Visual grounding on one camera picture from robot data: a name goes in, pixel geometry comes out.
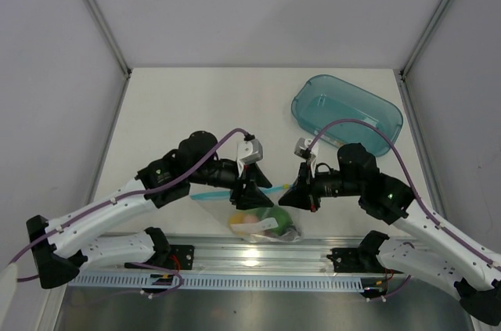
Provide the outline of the pink toy egg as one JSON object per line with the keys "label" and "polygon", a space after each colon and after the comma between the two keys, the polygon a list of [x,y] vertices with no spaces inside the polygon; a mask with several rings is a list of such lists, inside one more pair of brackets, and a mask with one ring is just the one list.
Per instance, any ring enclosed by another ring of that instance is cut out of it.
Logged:
{"label": "pink toy egg", "polygon": [[243,218],[243,223],[245,225],[253,225],[253,224],[256,224],[258,222],[259,222],[259,218],[256,215],[253,215],[253,214],[247,214]]}

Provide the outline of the green toy bell pepper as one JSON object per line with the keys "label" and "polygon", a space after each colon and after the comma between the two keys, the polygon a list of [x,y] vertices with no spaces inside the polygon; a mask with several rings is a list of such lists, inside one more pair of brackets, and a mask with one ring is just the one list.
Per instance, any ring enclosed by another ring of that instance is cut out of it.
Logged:
{"label": "green toy bell pepper", "polygon": [[268,229],[267,232],[278,236],[283,235],[294,223],[290,214],[284,208],[279,206],[265,208],[265,210],[261,212],[260,218],[261,220],[273,218],[276,221],[276,227]]}

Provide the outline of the yellow toy lemon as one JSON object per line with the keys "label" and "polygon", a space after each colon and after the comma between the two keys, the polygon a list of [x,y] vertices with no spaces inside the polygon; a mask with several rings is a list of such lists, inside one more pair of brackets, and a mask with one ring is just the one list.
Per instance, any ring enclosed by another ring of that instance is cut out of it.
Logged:
{"label": "yellow toy lemon", "polygon": [[245,216],[246,216],[246,214],[241,213],[241,212],[236,212],[236,213],[232,214],[228,219],[229,228],[231,230],[233,230],[234,225],[242,224]]}

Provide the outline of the clear zip bag teal zipper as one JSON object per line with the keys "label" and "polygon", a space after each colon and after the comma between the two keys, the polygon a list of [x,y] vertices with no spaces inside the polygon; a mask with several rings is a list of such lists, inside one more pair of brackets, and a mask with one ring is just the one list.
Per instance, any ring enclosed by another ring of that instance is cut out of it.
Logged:
{"label": "clear zip bag teal zipper", "polygon": [[230,203],[228,190],[197,193],[190,198],[234,236],[249,243],[297,243],[304,238],[299,210],[278,204],[279,198],[289,188],[288,184],[284,184],[263,189],[273,205],[249,210],[236,209]]}

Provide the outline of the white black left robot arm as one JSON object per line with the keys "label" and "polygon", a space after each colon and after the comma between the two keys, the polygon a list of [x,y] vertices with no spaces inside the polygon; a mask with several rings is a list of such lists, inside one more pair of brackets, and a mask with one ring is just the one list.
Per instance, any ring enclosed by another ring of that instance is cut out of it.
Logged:
{"label": "white black left robot arm", "polygon": [[195,131],[178,147],[139,170],[116,192],[59,218],[33,216],[26,222],[36,278],[45,290],[67,284],[88,268],[122,264],[127,268],[164,267],[171,246],[160,228],[130,236],[106,237],[110,229],[189,195],[193,184],[227,189],[237,210],[272,207],[271,187],[258,161],[261,143],[246,133],[233,160],[218,157],[222,141]]}

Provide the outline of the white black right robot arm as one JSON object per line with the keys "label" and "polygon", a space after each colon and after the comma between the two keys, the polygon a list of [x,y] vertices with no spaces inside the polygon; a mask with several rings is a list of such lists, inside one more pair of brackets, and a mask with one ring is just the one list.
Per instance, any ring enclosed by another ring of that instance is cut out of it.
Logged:
{"label": "white black right robot arm", "polygon": [[429,208],[410,182],[380,172],[374,155],[360,143],[342,146],[337,170],[317,171],[314,153],[304,157],[293,185],[279,205],[316,212],[327,197],[356,196],[372,218],[407,233],[428,247],[419,251],[372,231],[358,247],[367,271],[380,266],[405,273],[448,293],[469,315],[490,326],[500,324],[500,255],[467,236]]}

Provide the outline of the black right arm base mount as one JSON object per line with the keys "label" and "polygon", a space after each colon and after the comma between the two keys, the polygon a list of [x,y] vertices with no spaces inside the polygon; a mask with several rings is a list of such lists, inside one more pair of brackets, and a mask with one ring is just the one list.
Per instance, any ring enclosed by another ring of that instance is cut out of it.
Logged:
{"label": "black right arm base mount", "polygon": [[387,234],[370,231],[357,247],[333,248],[326,258],[332,262],[336,273],[382,274],[387,268],[377,260],[377,255],[382,244],[389,239]]}

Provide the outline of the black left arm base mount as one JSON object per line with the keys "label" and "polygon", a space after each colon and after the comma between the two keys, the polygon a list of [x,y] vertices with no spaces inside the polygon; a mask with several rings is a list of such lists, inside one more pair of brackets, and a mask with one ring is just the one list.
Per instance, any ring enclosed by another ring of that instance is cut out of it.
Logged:
{"label": "black left arm base mount", "polygon": [[139,263],[177,271],[193,268],[194,245],[171,245],[160,228],[149,227],[144,232],[152,242],[153,255]]}

